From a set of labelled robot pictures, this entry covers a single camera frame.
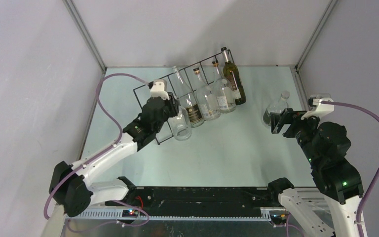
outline white label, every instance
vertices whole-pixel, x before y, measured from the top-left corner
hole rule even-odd
[[[208,118],[210,116],[210,113],[208,112],[208,108],[206,104],[198,105],[198,107],[201,110],[201,114],[205,117]]]
[[[236,90],[233,91],[233,98],[235,100],[242,98],[242,96],[240,95],[239,89],[236,89]]]
[[[217,96],[217,101],[219,102],[219,106],[221,110],[227,110],[227,99],[225,96]]]

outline bottle cap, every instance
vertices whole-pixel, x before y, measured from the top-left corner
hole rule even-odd
[[[286,91],[286,90],[284,90],[282,93],[281,93],[281,97],[283,98],[283,99],[288,99],[289,97],[290,97],[290,93],[288,92],[288,91]]]

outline green wine bottle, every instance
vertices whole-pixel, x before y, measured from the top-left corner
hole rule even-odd
[[[230,81],[231,88],[233,90],[233,97],[236,105],[241,105],[246,102],[245,90],[242,86],[242,81],[240,80],[239,70],[237,66],[230,61],[227,55],[227,48],[222,48],[222,54],[225,59],[225,66],[223,68],[223,74]]]

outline metal corner post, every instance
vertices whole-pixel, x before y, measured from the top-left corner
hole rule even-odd
[[[300,71],[300,69],[302,68],[307,56],[309,55],[311,49],[314,46],[314,43],[316,42],[317,38],[322,32],[323,27],[325,26],[326,22],[328,21],[330,15],[332,14],[338,2],[339,0],[330,0],[329,4],[327,5],[325,11],[323,12],[322,17],[319,20],[319,23],[317,23],[316,29],[314,29],[313,34],[311,35],[309,41],[307,42],[307,45],[304,48],[303,53],[296,64],[297,71]]]
[[[335,6],[338,4],[339,0],[330,0],[328,5],[326,6],[325,11],[323,12],[322,17],[320,17],[319,22],[317,23],[316,28],[314,29],[313,33],[310,36],[310,39],[307,42],[306,47],[304,48],[302,55],[300,56],[297,64],[295,66],[291,66],[291,74],[293,75],[294,83],[296,85],[297,93],[300,96],[300,102],[302,105],[302,108],[304,110],[309,110],[308,104],[307,104],[307,92],[305,89],[305,86],[303,84],[302,78],[300,76],[300,71],[302,66],[304,65],[304,62],[306,61],[308,55],[310,54],[310,51],[312,50],[314,44],[316,43],[317,38],[319,37],[320,33],[322,32],[324,26],[326,25],[326,22],[328,21],[329,17],[331,16],[333,10],[335,9]]]
[[[83,22],[73,0],[63,0],[63,3],[65,4],[66,9],[68,10],[69,14],[72,16],[73,21],[75,22],[80,34],[85,40],[86,45],[91,50],[91,53],[94,56],[95,60],[97,61],[99,67],[101,68],[102,72],[105,73],[107,70],[107,66],[102,60],[102,57],[95,45],[95,42],[92,39],[88,29],[86,28],[85,23]]]

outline red wire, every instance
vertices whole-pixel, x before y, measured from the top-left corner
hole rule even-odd
[[[141,204],[140,209],[143,209],[143,200],[142,200],[142,198],[140,196],[137,196],[135,198],[138,199],[138,200],[140,200],[140,204]]]

